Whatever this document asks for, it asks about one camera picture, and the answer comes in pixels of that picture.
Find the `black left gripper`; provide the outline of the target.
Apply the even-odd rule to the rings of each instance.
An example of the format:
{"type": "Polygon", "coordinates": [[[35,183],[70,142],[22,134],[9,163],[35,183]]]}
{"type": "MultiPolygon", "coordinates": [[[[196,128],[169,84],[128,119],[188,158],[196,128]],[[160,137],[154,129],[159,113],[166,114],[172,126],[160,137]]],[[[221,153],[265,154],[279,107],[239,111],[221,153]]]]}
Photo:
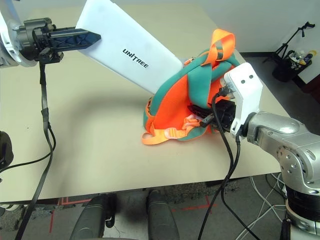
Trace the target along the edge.
{"type": "Polygon", "coordinates": [[[101,35],[82,28],[58,29],[48,17],[26,20],[18,27],[20,53],[27,60],[60,62],[61,52],[54,49],[86,49],[101,40],[101,35]]]}

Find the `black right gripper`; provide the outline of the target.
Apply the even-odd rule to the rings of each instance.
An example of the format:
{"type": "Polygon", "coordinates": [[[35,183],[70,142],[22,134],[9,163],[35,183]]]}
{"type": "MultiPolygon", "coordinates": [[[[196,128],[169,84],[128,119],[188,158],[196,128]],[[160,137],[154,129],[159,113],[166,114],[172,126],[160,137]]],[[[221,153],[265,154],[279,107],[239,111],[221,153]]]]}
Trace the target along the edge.
{"type": "MultiPolygon", "coordinates": [[[[214,115],[212,115],[213,110],[211,108],[201,108],[194,104],[188,105],[187,108],[197,117],[203,118],[199,123],[201,127],[207,127],[214,119],[214,115]]],[[[235,119],[236,104],[230,100],[220,99],[215,103],[215,109],[223,131],[229,133],[235,119]]]]}

